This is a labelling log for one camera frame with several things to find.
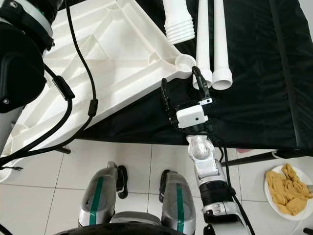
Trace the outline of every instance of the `yellow cloth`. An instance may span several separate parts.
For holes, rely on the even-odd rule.
[[[308,186],[300,181],[290,164],[284,165],[282,172],[284,175],[274,171],[266,173],[268,188],[280,212],[296,216],[305,209],[313,194]]]

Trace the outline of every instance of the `white plastic tube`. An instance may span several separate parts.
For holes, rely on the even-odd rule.
[[[163,0],[165,31],[169,43],[177,44],[195,38],[194,24],[186,0]]]
[[[216,90],[226,90],[232,84],[233,78],[228,64],[224,2],[223,0],[214,0],[213,88]]]
[[[208,0],[199,0],[198,32],[197,32],[197,66],[206,80],[207,86],[212,86],[212,71],[210,69],[210,38],[209,38],[209,13]],[[196,77],[192,85],[199,89]]]

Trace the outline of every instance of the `white plastic frame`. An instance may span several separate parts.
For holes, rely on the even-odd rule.
[[[160,87],[162,78],[170,81],[190,77],[196,65],[193,57],[181,54],[168,43],[134,0],[89,0],[71,7],[71,13],[99,99],[90,126]],[[56,46],[46,53],[45,63],[64,77],[76,97],[69,120],[36,148],[72,136],[87,120],[91,100],[89,77],[72,43],[65,10],[58,13],[52,28]],[[3,155],[34,141],[63,116],[67,103],[48,74],[46,78],[44,91],[23,110]]]

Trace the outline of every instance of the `black tablecloth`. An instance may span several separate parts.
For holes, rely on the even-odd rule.
[[[137,2],[164,32],[162,1]],[[198,1],[187,5],[197,29]],[[313,43],[298,0],[224,0],[224,7],[234,84],[226,91],[210,89],[214,103],[205,112],[213,132],[228,147],[313,149]],[[211,48],[213,14],[209,0]],[[195,57],[196,39],[176,46]],[[169,91],[177,104],[197,96],[191,78],[171,81]],[[169,125],[160,94],[155,90],[80,138],[187,144]]]

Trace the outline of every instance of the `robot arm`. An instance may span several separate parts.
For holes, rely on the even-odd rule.
[[[23,107],[42,92],[43,55],[63,0],[0,0],[0,153]]]
[[[188,136],[188,153],[195,163],[195,174],[203,202],[206,235],[251,235],[239,205],[233,201],[222,165],[214,158],[213,143],[207,136]]]

